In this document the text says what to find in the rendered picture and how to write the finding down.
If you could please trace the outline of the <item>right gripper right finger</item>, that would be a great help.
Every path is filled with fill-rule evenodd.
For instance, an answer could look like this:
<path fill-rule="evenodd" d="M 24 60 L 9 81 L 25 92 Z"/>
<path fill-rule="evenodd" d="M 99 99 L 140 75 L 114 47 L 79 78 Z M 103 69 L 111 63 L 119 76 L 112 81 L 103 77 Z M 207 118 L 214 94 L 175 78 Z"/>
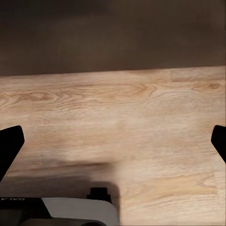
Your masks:
<path fill-rule="evenodd" d="M 226 127 L 215 125 L 211 142 L 226 163 Z"/>

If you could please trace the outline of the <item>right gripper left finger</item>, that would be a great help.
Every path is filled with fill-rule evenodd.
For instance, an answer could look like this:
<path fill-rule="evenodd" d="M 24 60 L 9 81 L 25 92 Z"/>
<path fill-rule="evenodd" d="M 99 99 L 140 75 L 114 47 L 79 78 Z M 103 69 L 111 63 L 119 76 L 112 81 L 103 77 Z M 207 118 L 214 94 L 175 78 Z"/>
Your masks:
<path fill-rule="evenodd" d="M 24 144 L 20 125 L 0 130 L 0 182 Z"/>

